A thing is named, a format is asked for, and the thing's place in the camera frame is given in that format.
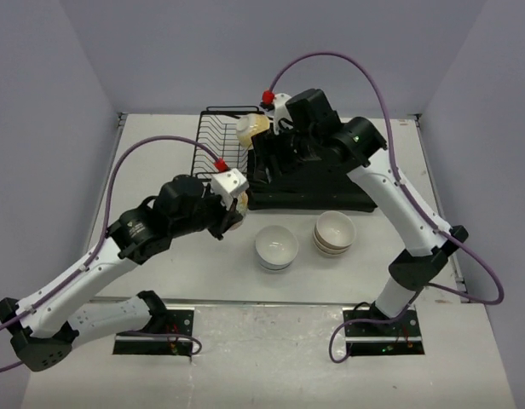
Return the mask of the yellow dotted white bowl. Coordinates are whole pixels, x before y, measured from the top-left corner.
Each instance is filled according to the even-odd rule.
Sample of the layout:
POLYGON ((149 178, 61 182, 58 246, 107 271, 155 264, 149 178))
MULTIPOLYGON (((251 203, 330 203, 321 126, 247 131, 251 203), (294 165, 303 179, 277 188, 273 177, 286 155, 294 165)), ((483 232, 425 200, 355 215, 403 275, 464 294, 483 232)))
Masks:
POLYGON ((236 137, 239 144, 252 148, 252 138, 270 128, 270 120, 266 115, 249 113, 241 116, 236 123, 236 137))

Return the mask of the floral orange green bowl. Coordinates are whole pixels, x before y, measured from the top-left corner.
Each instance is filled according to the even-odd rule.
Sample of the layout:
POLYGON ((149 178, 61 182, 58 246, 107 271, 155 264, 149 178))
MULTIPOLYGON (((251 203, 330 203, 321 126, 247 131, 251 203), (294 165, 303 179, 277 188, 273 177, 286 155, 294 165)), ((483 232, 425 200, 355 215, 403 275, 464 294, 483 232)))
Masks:
POLYGON ((234 231, 239 228, 242 223, 245 221, 246 214, 248 211, 248 201, 249 197, 246 192, 243 192, 238 198, 235 207, 235 219, 229 227, 229 231, 234 231))

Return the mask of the light blue bowl back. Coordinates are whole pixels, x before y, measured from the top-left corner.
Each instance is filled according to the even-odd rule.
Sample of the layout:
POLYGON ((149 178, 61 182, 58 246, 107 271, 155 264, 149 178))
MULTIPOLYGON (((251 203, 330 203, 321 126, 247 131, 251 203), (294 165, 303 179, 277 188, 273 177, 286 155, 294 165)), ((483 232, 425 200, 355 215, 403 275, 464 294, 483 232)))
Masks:
POLYGON ((299 243, 296 236, 282 226, 267 226, 255 237, 257 253, 298 253, 299 243))

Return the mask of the light blue bowl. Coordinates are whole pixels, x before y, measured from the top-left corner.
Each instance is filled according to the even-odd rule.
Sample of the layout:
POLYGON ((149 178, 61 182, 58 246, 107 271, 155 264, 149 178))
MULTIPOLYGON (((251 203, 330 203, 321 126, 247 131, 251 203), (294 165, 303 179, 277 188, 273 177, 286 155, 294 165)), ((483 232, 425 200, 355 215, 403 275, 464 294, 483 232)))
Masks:
POLYGON ((290 266, 296 256, 296 253, 257 253, 257 260, 265 266, 290 266))
POLYGON ((289 265, 285 266, 265 266, 261 265, 261 268, 269 274, 280 274, 289 268, 289 265))
POLYGON ((255 237, 257 253, 298 253, 299 243, 296 236, 282 226, 267 226, 255 237))

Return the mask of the beige bowl back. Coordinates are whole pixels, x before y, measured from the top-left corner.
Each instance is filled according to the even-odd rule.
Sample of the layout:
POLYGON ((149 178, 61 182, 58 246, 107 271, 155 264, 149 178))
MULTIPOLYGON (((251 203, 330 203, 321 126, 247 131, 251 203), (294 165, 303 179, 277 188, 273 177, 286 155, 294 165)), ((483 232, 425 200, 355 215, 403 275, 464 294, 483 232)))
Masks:
POLYGON ((314 225, 315 237, 333 249, 350 247, 355 241, 355 225, 342 212, 329 210, 319 215, 314 225))

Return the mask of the beige bowl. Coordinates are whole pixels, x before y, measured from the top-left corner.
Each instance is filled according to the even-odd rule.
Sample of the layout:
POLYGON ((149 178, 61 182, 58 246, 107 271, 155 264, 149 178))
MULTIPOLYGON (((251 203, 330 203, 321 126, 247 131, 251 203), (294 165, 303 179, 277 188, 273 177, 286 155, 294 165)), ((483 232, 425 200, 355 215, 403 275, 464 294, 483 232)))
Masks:
POLYGON ((346 247, 342 247, 342 248, 331 248, 330 246, 324 244, 320 239, 319 239, 319 236, 316 234, 316 233, 313 233, 313 241, 314 241, 314 245, 315 247, 320 247, 320 248, 326 248, 329 250, 329 252, 331 251, 345 251, 346 249, 350 249, 351 246, 346 246, 346 247))
POLYGON ((333 249, 350 247, 355 241, 355 225, 342 212, 329 210, 319 215, 314 225, 315 237, 333 249))
POLYGON ((341 257, 341 256, 344 256, 349 250, 346 249, 345 251, 331 251, 329 252, 328 249, 326 248, 320 248, 320 247, 315 247, 315 249, 323 256, 323 257, 327 257, 327 258, 337 258, 337 257, 341 257))

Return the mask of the beige bowl front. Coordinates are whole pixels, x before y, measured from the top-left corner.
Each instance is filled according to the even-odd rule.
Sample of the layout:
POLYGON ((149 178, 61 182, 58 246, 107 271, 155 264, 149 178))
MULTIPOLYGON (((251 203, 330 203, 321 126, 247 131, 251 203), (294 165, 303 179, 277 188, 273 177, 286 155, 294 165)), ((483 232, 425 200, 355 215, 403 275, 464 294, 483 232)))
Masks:
POLYGON ((327 258, 337 258, 337 257, 341 257, 341 256, 344 256, 349 250, 346 249, 345 251, 331 251, 329 252, 328 249, 326 248, 320 248, 320 247, 315 247, 315 249, 323 256, 323 257, 327 257, 327 258))

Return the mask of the light blue bowl front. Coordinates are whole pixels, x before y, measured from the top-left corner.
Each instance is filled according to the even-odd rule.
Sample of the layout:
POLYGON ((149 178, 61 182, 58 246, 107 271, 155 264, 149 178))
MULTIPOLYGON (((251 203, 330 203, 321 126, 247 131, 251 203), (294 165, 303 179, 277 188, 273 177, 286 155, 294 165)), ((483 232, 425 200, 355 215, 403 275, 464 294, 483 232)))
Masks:
POLYGON ((261 265, 261 268, 269 274, 280 274, 289 268, 289 265, 285 266, 265 266, 261 265))

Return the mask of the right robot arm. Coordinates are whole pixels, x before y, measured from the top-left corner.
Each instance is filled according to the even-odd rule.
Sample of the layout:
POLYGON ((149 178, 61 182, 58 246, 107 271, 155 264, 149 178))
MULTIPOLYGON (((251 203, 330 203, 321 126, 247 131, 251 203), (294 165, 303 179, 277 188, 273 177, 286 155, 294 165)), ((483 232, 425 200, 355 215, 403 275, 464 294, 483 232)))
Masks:
POLYGON ((446 266, 466 241, 462 226, 451 226, 416 191, 393 164, 391 140, 363 117, 343 122, 325 93, 308 89, 298 95, 267 90, 261 106, 271 112, 269 130, 252 139, 255 153, 272 185, 301 178, 315 164, 309 181, 329 182, 344 174, 366 193, 400 235, 404 250, 389 265, 390 277, 372 305, 370 324, 388 335, 401 323, 400 312, 446 266))

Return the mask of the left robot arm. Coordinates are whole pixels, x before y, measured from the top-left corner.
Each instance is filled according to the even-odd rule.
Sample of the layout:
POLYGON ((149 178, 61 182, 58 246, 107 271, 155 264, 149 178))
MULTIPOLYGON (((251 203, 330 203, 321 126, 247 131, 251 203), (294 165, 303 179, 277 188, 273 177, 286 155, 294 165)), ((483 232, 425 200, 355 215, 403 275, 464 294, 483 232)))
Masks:
POLYGON ((0 301, 0 320, 23 366, 45 371, 75 348, 113 334, 164 337, 167 309, 154 291, 97 307, 89 300, 153 256, 173 239, 207 231, 215 239, 243 222, 248 181, 236 169, 208 183, 179 175, 155 196, 124 212, 97 244, 66 272, 29 297, 0 301))

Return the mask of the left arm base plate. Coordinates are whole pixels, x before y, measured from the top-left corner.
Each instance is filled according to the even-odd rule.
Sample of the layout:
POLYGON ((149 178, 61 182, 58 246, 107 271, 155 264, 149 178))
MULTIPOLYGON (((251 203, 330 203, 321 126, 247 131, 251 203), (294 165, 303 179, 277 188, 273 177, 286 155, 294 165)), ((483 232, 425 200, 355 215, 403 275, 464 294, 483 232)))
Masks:
POLYGON ((193 340, 193 324, 193 308, 169 309, 164 325, 158 330, 143 331, 145 336, 118 334, 112 354, 192 358, 201 348, 201 342, 193 340))

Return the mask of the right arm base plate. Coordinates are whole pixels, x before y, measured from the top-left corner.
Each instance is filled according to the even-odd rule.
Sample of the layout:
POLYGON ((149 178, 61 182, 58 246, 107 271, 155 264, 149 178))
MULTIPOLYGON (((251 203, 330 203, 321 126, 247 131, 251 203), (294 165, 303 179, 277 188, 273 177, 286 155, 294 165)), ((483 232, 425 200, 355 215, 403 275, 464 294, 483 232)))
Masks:
POLYGON ((424 354, 422 333, 415 309, 409 309, 403 318, 391 325, 347 325, 344 335, 351 357, 424 354))

